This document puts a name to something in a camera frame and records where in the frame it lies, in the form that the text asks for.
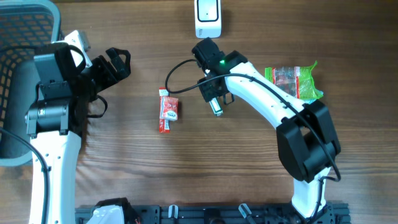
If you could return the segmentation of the red tissue packet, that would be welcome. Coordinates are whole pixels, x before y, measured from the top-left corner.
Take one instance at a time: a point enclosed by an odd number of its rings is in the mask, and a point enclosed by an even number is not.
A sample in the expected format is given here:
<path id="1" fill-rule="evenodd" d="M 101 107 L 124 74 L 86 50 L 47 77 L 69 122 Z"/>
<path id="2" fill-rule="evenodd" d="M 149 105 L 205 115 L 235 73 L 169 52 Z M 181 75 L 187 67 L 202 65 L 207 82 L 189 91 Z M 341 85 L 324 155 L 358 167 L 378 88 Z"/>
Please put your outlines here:
<path id="1" fill-rule="evenodd" d="M 160 97 L 160 119 L 178 120 L 178 98 L 169 96 Z"/>

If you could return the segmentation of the red stick sachet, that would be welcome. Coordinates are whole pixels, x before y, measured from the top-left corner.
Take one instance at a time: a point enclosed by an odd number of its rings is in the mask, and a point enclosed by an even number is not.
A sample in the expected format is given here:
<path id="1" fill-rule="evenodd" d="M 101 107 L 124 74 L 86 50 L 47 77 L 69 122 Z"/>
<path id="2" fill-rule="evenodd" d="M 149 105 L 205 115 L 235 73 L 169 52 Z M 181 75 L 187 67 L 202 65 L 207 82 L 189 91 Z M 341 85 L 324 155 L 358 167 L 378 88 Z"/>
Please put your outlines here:
<path id="1" fill-rule="evenodd" d="M 160 95 L 159 105 L 161 105 L 162 97 L 169 96 L 169 92 L 165 89 L 165 87 L 160 87 L 159 95 Z M 169 132 L 170 132 L 169 121 L 165 119 L 159 119 L 159 133 L 169 133 Z"/>

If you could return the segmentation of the green snack bag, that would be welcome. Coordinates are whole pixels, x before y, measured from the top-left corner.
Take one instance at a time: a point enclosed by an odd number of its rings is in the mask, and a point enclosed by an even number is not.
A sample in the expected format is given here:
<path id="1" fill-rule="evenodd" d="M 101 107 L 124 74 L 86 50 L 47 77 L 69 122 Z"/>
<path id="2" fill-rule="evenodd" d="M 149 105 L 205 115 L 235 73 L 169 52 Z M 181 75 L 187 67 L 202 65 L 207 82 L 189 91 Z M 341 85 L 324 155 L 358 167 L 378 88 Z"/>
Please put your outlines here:
<path id="1" fill-rule="evenodd" d="M 320 99 L 323 92 L 315 87 L 312 70 L 317 66 L 266 67 L 265 78 L 291 96 L 301 100 Z"/>

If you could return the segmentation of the teal white tissue pack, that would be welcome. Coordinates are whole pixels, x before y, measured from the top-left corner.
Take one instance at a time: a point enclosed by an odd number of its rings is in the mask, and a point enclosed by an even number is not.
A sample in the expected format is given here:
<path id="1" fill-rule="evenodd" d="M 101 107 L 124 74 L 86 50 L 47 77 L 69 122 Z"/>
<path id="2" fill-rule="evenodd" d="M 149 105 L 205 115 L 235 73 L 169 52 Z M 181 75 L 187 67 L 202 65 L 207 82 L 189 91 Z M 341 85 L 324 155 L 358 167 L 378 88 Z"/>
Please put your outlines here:
<path id="1" fill-rule="evenodd" d="M 303 100 L 305 103 L 307 103 L 307 104 L 311 104 L 311 103 L 313 103 L 313 102 L 315 102 L 315 101 L 317 101 L 318 99 L 307 99 L 307 100 Z"/>

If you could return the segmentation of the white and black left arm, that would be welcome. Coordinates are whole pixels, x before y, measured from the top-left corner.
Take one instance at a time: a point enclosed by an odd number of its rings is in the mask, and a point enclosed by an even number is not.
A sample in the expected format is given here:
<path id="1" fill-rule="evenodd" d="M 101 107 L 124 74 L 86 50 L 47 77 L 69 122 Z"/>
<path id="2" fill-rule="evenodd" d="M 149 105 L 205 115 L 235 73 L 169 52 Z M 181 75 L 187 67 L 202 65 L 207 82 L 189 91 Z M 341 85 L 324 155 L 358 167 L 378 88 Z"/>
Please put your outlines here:
<path id="1" fill-rule="evenodd" d="M 91 63 L 66 42 L 38 47 L 37 97 L 25 115 L 33 157 L 29 223 L 75 222 L 75 174 L 88 105 L 131 74 L 128 50 L 111 47 Z"/>

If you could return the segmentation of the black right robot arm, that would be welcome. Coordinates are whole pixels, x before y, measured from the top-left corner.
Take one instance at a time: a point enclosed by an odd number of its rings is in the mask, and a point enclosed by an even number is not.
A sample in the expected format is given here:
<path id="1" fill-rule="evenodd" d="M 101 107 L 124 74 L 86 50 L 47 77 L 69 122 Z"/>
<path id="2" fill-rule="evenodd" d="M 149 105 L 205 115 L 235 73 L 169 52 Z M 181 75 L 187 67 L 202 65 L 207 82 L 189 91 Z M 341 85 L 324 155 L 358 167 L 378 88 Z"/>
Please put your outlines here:
<path id="1" fill-rule="evenodd" d="M 197 43 L 192 54 L 205 74 L 198 81 L 205 101 L 231 93 L 275 128 L 279 160 L 294 179 L 292 205 L 302 218 L 314 220 L 326 205 L 324 184 L 341 152 L 327 106 L 289 95 L 262 76 L 244 55 L 225 54 L 210 38 Z"/>

